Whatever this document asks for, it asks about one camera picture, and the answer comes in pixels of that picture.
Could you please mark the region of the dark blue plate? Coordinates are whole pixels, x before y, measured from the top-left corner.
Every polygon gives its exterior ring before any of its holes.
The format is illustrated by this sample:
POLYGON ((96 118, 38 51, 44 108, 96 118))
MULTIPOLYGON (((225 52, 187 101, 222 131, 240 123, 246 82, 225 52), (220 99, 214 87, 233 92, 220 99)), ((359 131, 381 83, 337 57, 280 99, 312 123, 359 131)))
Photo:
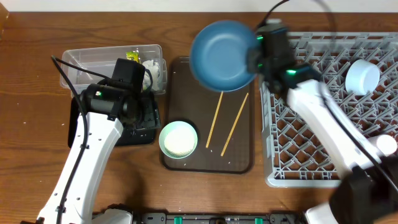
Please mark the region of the dark blue plate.
POLYGON ((236 91, 256 77, 248 70, 249 49, 259 45, 252 29, 238 21, 217 21, 201 30, 190 50, 190 68, 205 88, 236 91))

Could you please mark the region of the yellow green snack wrapper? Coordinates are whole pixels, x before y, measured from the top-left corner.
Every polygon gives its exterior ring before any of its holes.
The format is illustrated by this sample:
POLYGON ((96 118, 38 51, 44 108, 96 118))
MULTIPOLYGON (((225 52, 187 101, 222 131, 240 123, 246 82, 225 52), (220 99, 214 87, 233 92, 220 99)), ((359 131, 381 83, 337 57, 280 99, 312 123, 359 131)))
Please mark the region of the yellow green snack wrapper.
POLYGON ((139 56, 139 51, 137 49, 126 52, 126 58, 128 60, 133 60, 133 61, 135 61, 137 63, 141 62, 141 59, 140 59, 140 56, 139 56))

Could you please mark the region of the light blue bowl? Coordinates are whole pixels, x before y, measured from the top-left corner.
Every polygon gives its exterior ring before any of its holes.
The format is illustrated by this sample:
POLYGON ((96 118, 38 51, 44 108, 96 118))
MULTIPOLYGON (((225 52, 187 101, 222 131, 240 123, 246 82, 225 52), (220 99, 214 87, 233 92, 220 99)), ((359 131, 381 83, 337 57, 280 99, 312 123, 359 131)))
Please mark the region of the light blue bowl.
POLYGON ((377 65, 360 59, 349 68, 345 78, 345 88, 349 93, 364 96, 373 92, 380 79, 380 69, 377 65))

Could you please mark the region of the white tissue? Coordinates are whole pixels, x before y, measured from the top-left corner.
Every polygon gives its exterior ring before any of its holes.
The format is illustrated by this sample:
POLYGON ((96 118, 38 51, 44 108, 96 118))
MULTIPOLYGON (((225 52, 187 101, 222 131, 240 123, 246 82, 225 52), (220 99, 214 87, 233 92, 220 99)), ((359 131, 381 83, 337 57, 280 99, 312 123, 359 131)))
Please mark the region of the white tissue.
MULTIPOLYGON (((145 66, 146 69, 148 69, 152 75, 152 91, 159 91, 160 90, 160 84, 162 83, 162 76, 160 74, 160 68, 159 64, 155 62, 154 60, 146 60, 143 63, 143 66, 145 66)), ((146 90, 150 85, 150 77, 147 72, 145 72, 144 75, 144 81, 143 81, 143 88, 146 90)))

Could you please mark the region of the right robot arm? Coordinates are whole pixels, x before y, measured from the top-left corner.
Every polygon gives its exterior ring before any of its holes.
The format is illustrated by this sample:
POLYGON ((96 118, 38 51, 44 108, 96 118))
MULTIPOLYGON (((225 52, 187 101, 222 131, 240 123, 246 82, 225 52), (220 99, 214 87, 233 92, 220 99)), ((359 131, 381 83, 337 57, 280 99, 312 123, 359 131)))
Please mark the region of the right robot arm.
POLYGON ((307 223, 373 223, 397 212, 397 158, 379 156, 330 95, 319 72, 299 64, 282 24, 261 25, 248 69, 303 118, 341 179, 328 202, 305 212, 307 223))

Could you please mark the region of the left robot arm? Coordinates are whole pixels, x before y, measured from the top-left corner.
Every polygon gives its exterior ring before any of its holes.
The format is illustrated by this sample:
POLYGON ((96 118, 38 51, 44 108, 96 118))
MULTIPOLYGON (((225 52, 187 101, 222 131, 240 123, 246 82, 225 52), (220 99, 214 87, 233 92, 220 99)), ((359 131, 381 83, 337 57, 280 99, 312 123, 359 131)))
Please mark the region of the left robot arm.
POLYGON ((112 205, 97 216, 93 207, 109 156, 124 130, 160 126, 154 95, 131 84, 90 84, 75 99, 83 111, 73 144, 36 223, 133 223, 134 215, 124 205, 112 205))

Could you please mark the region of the white pink cup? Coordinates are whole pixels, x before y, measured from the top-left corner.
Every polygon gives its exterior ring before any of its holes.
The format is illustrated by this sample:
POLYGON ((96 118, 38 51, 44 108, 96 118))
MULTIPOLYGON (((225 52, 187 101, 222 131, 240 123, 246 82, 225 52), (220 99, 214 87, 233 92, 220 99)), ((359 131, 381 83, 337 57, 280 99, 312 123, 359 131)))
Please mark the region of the white pink cup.
POLYGON ((397 150, 397 142, 396 140, 387 134, 382 134, 378 136, 374 136, 368 138, 368 141, 377 148, 377 155, 381 156, 390 156, 395 153, 397 150))

